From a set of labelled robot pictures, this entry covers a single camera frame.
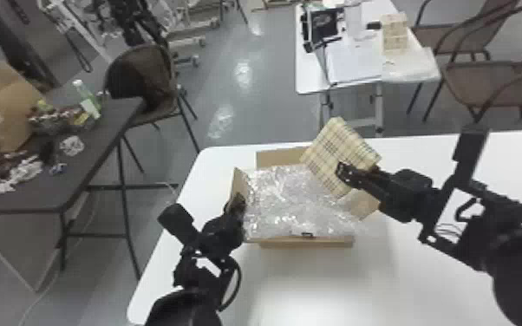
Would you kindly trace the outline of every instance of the plaid box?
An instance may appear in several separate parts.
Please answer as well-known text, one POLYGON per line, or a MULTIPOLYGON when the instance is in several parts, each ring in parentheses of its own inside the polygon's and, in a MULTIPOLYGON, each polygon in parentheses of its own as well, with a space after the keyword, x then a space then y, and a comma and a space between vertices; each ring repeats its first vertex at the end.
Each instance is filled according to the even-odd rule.
POLYGON ((331 118, 300 160, 338 198, 350 192, 336 176, 338 162, 370 170, 381 160, 379 155, 344 119, 331 118))

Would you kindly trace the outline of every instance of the chair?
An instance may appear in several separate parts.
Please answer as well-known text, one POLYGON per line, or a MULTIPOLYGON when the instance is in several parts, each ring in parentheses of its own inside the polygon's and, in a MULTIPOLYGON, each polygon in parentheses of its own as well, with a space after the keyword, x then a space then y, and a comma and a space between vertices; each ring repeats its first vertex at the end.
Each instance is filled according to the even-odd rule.
MULTIPOLYGON (((425 9, 430 2, 431 0, 425 0, 425 2, 423 2, 423 5, 419 10, 417 20, 415 21, 414 27, 412 28, 421 45, 435 49, 436 55, 469 54, 472 61, 475 62, 476 55, 479 53, 483 54, 487 61, 492 60, 492 55, 486 49, 486 46, 492 41, 496 34, 498 34, 499 29, 504 24, 504 20, 490 25, 489 28, 483 29, 480 33, 475 33, 473 37, 470 37, 466 40, 465 43, 463 43, 459 50, 455 51, 457 42, 463 35, 466 34, 467 31, 474 29, 476 26, 486 21, 491 16, 496 15, 499 12, 507 12, 515 8, 518 5, 519 0, 486 0, 478 15, 472 18, 472 21, 465 21, 465 27, 456 30, 453 29, 457 26, 460 26, 461 23, 443 23, 433 25, 421 24, 423 13, 425 12, 425 9)), ((408 105, 407 114, 410 114, 413 110, 414 104, 417 101, 417 97, 419 96, 422 87, 423 83, 417 85, 417 89, 414 91, 413 98, 408 105)), ((440 88, 437 88, 435 93, 438 94, 439 92, 440 88)), ((434 104, 435 100, 436 95, 434 95, 432 105, 434 104)))
MULTIPOLYGON (((196 152, 200 152, 186 118, 184 105, 195 120, 198 117, 186 99, 186 91, 176 83, 173 59, 168 49, 156 44, 140 45, 118 56, 108 67, 104 90, 114 99, 136 96, 144 98, 146 108, 134 118, 130 128, 150 124, 159 132, 157 121, 182 117, 196 152)), ((144 173, 144 168, 125 135, 123 141, 138 169, 144 173)))
MULTIPOLYGON (((455 62, 456 53, 468 37, 519 12, 522 12, 522 6, 468 31, 457 43, 450 63, 442 69, 440 87, 447 84, 455 99, 466 105, 475 123, 492 107, 522 108, 522 62, 455 62)), ((427 109, 424 121, 432 108, 427 109)))

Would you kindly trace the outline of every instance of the plastic bag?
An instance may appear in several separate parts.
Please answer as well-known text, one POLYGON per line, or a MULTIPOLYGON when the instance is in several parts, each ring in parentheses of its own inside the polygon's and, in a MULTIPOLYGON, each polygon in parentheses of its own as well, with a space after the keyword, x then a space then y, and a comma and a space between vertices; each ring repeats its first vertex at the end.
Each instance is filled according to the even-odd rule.
POLYGON ((304 165, 273 166, 247 173, 246 237, 354 235, 359 219, 304 165))
POLYGON ((436 82, 441 78, 431 48, 409 49, 396 55, 387 55, 382 68, 384 82, 436 82))

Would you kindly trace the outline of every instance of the gray table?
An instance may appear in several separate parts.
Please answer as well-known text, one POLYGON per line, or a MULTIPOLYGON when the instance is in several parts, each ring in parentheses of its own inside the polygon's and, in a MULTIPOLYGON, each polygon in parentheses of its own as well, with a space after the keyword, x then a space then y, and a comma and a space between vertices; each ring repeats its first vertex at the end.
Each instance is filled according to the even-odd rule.
MULTIPOLYGON (((75 157, 63 156, 67 163, 65 173, 56 176, 48 174, 45 168, 31 181, 17 186, 15 192, 0 195, 0 215, 13 214, 56 214, 61 221, 61 238, 57 248, 61 250, 61 271, 65 269, 68 238, 123 238, 127 241, 135 276, 140 279, 140 267, 130 236, 126 190, 165 188, 164 184, 129 185, 126 183, 123 159, 121 157, 121 138, 132 119, 143 108, 141 99, 111 100, 104 104, 101 119, 94 129, 80 134, 85 150, 75 157), (116 149, 119 185, 90 185, 92 178, 103 165, 109 154, 116 149), (121 208, 125 231, 123 233, 80 233, 72 232, 75 222, 67 221, 65 212, 76 202, 84 191, 120 191, 121 208)), ((29 140, 25 147, 38 141, 29 140)))

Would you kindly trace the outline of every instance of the black robotic arm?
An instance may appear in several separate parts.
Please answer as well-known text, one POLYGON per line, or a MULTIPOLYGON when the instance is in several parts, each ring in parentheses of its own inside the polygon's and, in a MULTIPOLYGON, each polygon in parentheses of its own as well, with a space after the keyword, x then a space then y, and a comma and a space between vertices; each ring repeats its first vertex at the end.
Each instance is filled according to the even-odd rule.
POLYGON ((408 169, 390 174, 378 168, 358 170, 341 162, 336 175, 380 200, 379 211, 389 217, 421 223, 423 244, 492 276, 499 307, 510 321, 522 326, 522 204, 473 179, 488 134, 480 126, 463 130, 453 154, 457 167, 441 189, 433 188, 430 178, 408 169), (455 189, 472 196, 455 213, 456 221, 467 224, 456 242, 436 231, 455 189), (482 205, 483 212, 465 217, 464 212, 475 204, 482 205))

